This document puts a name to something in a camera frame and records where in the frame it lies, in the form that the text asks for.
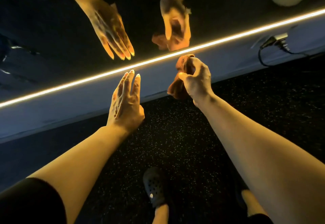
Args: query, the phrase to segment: power cord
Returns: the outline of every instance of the power cord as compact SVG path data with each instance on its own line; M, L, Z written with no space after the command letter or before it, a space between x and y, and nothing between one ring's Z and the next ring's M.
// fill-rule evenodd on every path
M266 47L269 47L269 46L278 46L279 49L281 49L282 51L288 53L288 54L291 54L291 55L304 55L306 57L309 57L310 55L309 54L305 54L305 53L302 53L302 52L299 52L299 53L294 53L294 52L291 52L289 47L288 47L288 44L286 42L286 38L288 37L288 34L287 33L284 33L284 34L281 34L281 35L277 35L277 36L272 36L270 37L269 39L267 39L261 46L260 46L260 49L258 50L258 60L260 61L260 63L265 66L265 67L273 67L273 65L267 65L265 64L263 61L262 61L262 57L261 57L261 51L262 49L266 48Z

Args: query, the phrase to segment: led light strip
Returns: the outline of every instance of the led light strip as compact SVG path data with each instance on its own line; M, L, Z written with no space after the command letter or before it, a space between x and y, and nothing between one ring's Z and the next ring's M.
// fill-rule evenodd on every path
M255 33L259 33L261 31L269 30L269 29L279 27L279 26L282 26L282 25L287 25L287 24L294 23L294 22L297 22L297 21L301 21L301 20L304 20L304 19L307 19L307 18L319 16L321 14L325 14L325 9L322 9L322 10L319 10L319 11L316 11L316 12L312 12L312 13L309 13L309 14L305 14L305 15L302 15L302 16L299 16L299 17L291 18L291 19L288 19L288 20L284 20L284 21L281 21L281 22L278 22L278 23L275 23L275 24L266 25L266 26L263 26L263 27L260 27L260 28L254 29L254 30L250 30L250 31L247 31L247 32L244 32L244 33L234 35L234 36L222 38L222 39L212 41L212 42L209 42L209 43L205 43L205 44L202 44L202 45L198 45L198 46L195 46L195 47L192 47L192 48L187 48L187 49L184 49L182 51L178 51L178 52L175 52L175 53L170 53L170 54L165 55L165 56L161 56L161 57L154 58L154 59L151 59L151 60L147 60L147 61L144 61L144 62L141 62L141 63L137 63L137 64L134 64L134 65L119 68L117 70L105 72L105 73L102 73L102 74L99 74L99 75L96 75L96 76L93 76L93 77L90 77L90 78L86 78L86 79L78 80L78 81L75 81L75 82L67 83L67 84L64 84L62 86L57 86L57 87L47 89L47 90L43 90L43 91L40 91L40 92L37 92L37 93L34 93L34 94L25 95L23 97L19 97L19 98L16 98L16 99L12 99L12 100L0 103L0 108L9 106L9 105L14 104L14 103L22 102L22 101L25 101L25 100L28 100L28 99L32 99L32 98L35 98L35 97L38 97L38 96L41 96L41 95L45 95L47 93L62 90L62 89L65 89L65 88L68 88L68 87L71 87L71 86L76 86L78 84L89 82L89 81L92 81L92 80L95 80L95 79L103 78L103 77L106 77L108 75L112 75L112 74L115 74L115 73L118 73L118 72L124 72L124 71L129 70L129 69L137 68L139 66L148 65L148 64L153 63L153 62L161 61L161 60L168 59L168 58L171 58L171 57L174 57L174 56L183 55L183 54L191 52L191 51L207 48L207 47L210 47L210 46L213 46L213 45L216 45L216 44L220 44L222 42L231 41L231 40L234 40L234 39L237 39L237 38L241 38L241 37L245 37L245 36L252 35L252 34L255 34Z

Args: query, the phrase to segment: hand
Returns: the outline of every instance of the hand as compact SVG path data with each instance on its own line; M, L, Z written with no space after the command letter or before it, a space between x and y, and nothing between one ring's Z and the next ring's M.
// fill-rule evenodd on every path
M140 105L140 74L136 75L131 92L134 70L125 73L112 96L107 126L118 125L129 134L144 120L144 110Z
M198 58L189 58L189 65L193 67L194 74L186 74L181 72L179 78L183 80L187 93L193 98L195 106L200 104L209 95L214 95L211 88L211 73L207 65Z
M160 0L160 11L165 24L168 49L172 51L188 47L191 38L190 10L185 8L183 0Z
M134 49L127 36L122 18L115 4L109 5L103 0L96 0L81 8L88 16L94 30L108 55L114 59L114 52L122 60L130 60L134 56Z

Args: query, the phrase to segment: glowing light strip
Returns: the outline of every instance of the glowing light strip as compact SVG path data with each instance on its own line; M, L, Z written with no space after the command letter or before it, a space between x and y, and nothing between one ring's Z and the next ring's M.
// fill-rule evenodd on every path
M255 33L259 33L261 31L269 30L269 29L279 27L279 26L282 26L282 25L287 25L287 24L294 23L294 22L297 22L297 21L301 21L301 20L304 20L304 19L307 19L307 18L319 16L321 14L325 14L325 9L322 9L322 10L319 10L319 11L316 11L316 12L312 12L312 13L309 13L309 14L305 14L305 15L302 15L302 16L298 16L298 17L295 17L295 18L291 18L291 19L288 19L288 20L284 20L284 21L281 21L281 22L278 22L278 23L275 23L275 24L266 25L266 26L263 26L263 27L260 27L260 28L254 29L254 30L250 30L250 31L247 31L247 32L244 32L244 33L234 35L234 36L222 38L222 39L212 41L212 42L209 42L209 43L205 43L205 44L202 44L202 45L198 45L198 46L195 46L195 47L192 47L192 48L184 49L182 51L178 51L178 52L175 52L175 53L170 53L170 54L165 55L165 56L161 56L161 57L158 57L158 58L154 58L154 59L151 59L151 60L147 60L147 61L144 61L144 62L134 64L134 65L119 68L117 70L113 70L113 71L110 71L110 72L105 72L105 73L102 73L102 74L99 74L99 75L96 75L96 76L93 76L93 77L90 77L90 78L78 80L78 81L75 81L75 82L64 84L62 86L57 86L57 87L50 88L50 89L47 89L47 90L43 90L43 91L40 91L40 92L37 92L37 93L34 93L34 94L30 94L30 95L26 95L26 96L19 97L19 98L16 98L16 99L12 99L12 100L0 103L0 108L6 107L6 106L9 106L9 105L12 105L14 103L21 102L21 101L25 101L25 100L28 100L28 99L32 99L34 97L45 95L45 94L48 94L48 93L51 93L51 92L54 92L54 91L62 90L62 89L65 89L65 88L68 88L68 87L71 87L71 86L76 86L78 84L89 82L89 81L92 81L92 80L95 80L95 79L103 78L103 77L106 77L108 75L112 75L112 74L115 74L115 73L118 73L118 72L124 72L124 71L129 70L129 69L137 68L139 66L148 65L148 64L153 63L153 62L157 62L157 61L161 61L161 60L168 59L168 58L171 58L171 57L183 55L183 54L191 52L191 51L207 48L207 47L210 47L210 46L213 46L213 45L216 45L216 44L220 44L222 42L231 41L231 40L234 40L234 39L237 39L237 38L241 38L241 37L245 37L245 36L252 35L252 34L255 34Z

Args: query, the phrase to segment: speckled floor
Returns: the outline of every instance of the speckled floor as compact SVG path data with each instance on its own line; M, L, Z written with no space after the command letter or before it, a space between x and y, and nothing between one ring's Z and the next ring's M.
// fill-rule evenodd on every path
M325 57L296 60L213 85L239 111L325 162ZM180 223L245 223L236 204L226 153L190 100L171 97L143 104L146 119L113 154L77 223L151 223L142 185L151 166L170 178ZM107 115L0 144L0 190L71 148Z

